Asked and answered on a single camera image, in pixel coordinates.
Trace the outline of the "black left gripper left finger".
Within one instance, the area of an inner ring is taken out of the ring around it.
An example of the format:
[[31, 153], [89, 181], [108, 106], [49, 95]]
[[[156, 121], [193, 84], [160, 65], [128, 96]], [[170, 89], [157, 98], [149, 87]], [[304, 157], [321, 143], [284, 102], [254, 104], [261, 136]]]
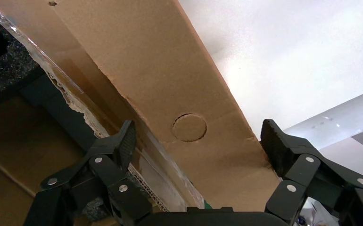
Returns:
[[97, 200], [122, 226], [136, 226], [150, 215], [151, 203], [126, 173], [135, 146], [134, 122], [126, 120], [117, 134], [97, 139], [80, 161], [44, 179], [40, 225], [71, 226]]

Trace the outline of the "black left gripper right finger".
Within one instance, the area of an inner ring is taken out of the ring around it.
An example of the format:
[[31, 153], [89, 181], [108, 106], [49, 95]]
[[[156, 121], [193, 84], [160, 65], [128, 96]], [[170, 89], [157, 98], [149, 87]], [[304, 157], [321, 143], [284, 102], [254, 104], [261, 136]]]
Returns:
[[263, 121], [260, 144], [282, 179], [265, 211], [287, 224], [297, 222], [308, 198], [318, 201], [339, 224], [363, 224], [363, 175], [324, 157], [307, 139]]

